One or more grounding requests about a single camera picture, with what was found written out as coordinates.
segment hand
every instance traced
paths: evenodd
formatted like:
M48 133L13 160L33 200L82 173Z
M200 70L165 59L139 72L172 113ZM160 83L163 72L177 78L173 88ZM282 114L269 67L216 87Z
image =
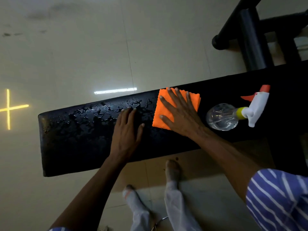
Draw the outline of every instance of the hand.
M168 117L164 115L161 115L160 118L164 123L167 124L168 127L170 127L171 130L177 132L180 135L193 139L200 129L204 129L206 127L202 123L192 104L189 92L186 93L186 102L178 88L175 88L177 96L170 88L167 90L176 107L166 101L162 96L160 96L160 100L163 105L172 113L174 122L172 122Z
M112 136L110 156L117 160L127 162L141 141L144 123L142 123L134 134L134 116L136 109L122 109L118 116Z

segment floor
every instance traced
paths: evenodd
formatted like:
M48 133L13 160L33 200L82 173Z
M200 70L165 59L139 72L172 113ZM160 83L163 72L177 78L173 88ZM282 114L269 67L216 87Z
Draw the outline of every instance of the floor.
M0 112L0 224L46 230L96 170L44 178L39 113L116 96L245 72L237 42L211 45L239 0L0 0L0 109L10 91L10 126ZM260 18L307 9L307 0L262 0ZM308 59L308 31L296 39ZM276 65L283 56L268 35ZM94 94L123 88L135 91ZM263 140L239 143L257 158ZM268 160L268 152L263 151ZM129 163L102 215L100 229L129 230L121 191L133 184L157 217L166 215L164 163L183 167L181 189L205 230L257 230L226 177L201 150ZM168 221L163 224L166 230Z

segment finger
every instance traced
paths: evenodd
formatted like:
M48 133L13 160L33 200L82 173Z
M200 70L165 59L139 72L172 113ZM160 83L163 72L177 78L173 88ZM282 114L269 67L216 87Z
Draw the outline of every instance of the finger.
M135 117L136 111L137 111L136 109L133 109L133 111L130 112L128 116L127 124L130 124L130 125L134 124L134 117Z
M186 106L187 103L186 103L184 97L182 96L182 93L180 93L180 90L177 87L175 88L175 93L176 93L177 97L179 98L180 102L182 103L182 105Z
M168 94L171 97L171 99L173 100L173 102L175 103L175 105L178 107L181 103L179 98L174 94L174 92L171 90L171 88L167 88Z
M195 108L194 108L194 106L193 106L193 103L192 103L192 100L191 100L191 97L190 97L189 91L186 93L186 98L187 98L188 107L189 107L190 109L195 110Z
M141 142L141 137L143 133L144 123L142 123L137 130L136 143L139 144Z
M167 118L167 117L164 116L164 115L160 115L159 117L160 117L160 119L163 120L163 122L164 122L170 129L172 129L172 127L173 127L173 122L172 122L169 118Z
M120 114L118 115L117 121L116 121L116 126L121 125L121 119L122 119L122 114L124 112L124 109L121 110Z
M163 105L171 112L173 113L175 111L175 107L170 104L163 96L160 96L160 101L163 103Z
M126 125L130 110L131 108L125 109L124 112L122 113L121 125Z

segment person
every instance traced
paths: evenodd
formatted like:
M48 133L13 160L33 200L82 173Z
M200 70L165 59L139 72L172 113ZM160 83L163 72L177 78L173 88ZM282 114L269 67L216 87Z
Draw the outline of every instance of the person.
M196 142L218 163L262 230L308 230L308 178L275 169L262 169L202 123L188 92L187 101L178 88L175 93L168 88L168 94L175 107L164 97L160 100L172 113L174 121L166 116L160 118L172 131ZM144 124L139 126L135 136L135 112L126 109L119 114L109 157L50 230L97 230L111 188L141 141ZM178 190L179 174L178 165L168 161L165 203L171 225L175 231L201 230ZM132 186L124 189L123 196L133 211L131 230L151 230L149 211Z

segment orange microfiber cloth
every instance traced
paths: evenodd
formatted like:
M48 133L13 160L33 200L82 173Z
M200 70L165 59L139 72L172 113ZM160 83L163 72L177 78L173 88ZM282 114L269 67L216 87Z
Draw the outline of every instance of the orange microfiber cloth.
M186 100L186 91L180 90L180 92L182 96L184 97L184 99ZM200 101L201 101L200 94L194 94L191 92L189 94L190 94L190 98L191 98L191 101L192 101L192 104L195 110L198 111ZM163 96L165 100L168 101L170 104L172 104L174 107L176 106L173 100L171 99L171 97L169 96L167 89L160 89L152 126L170 130L170 128L163 122L163 120L160 119L160 115L165 115L171 121L174 121L174 118L173 118L172 113L160 101L160 98L159 98L160 96Z

